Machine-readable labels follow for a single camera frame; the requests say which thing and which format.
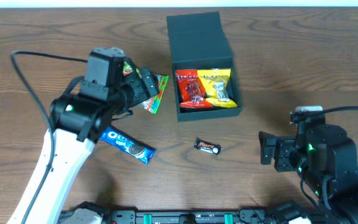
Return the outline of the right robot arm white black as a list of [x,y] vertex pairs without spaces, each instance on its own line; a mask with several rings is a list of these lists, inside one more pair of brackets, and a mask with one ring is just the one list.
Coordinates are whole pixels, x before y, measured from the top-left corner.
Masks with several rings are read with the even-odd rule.
[[296,172],[327,223],[358,223],[357,146],[340,126],[317,124],[296,136],[259,133],[260,162]]

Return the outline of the blue Oreo cookie pack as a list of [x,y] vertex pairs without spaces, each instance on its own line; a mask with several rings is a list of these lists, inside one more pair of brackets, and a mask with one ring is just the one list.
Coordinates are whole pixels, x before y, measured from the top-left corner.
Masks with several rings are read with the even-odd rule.
[[99,139],[148,165],[156,150],[130,137],[113,126],[106,128]]

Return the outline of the red snack packet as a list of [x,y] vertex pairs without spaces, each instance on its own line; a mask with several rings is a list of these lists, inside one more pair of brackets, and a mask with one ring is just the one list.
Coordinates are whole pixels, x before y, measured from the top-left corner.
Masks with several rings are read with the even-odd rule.
[[213,105],[206,101],[206,92],[198,77],[197,70],[176,70],[176,76],[181,94],[181,108],[195,110],[213,108]]

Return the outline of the yellow snack packet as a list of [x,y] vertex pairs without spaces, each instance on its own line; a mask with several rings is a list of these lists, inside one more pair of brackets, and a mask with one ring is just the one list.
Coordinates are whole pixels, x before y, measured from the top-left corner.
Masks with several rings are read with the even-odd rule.
[[198,78],[205,89],[206,101],[221,108],[237,108],[226,90],[231,76],[230,68],[197,70]]

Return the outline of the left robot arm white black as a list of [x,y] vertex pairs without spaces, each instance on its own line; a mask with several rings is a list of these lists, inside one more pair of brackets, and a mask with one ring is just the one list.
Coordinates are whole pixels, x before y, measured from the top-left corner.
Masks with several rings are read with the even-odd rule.
[[90,58],[46,112],[29,90],[47,125],[42,151],[9,223],[56,223],[71,186],[103,131],[131,108],[158,95],[158,79],[128,57]]

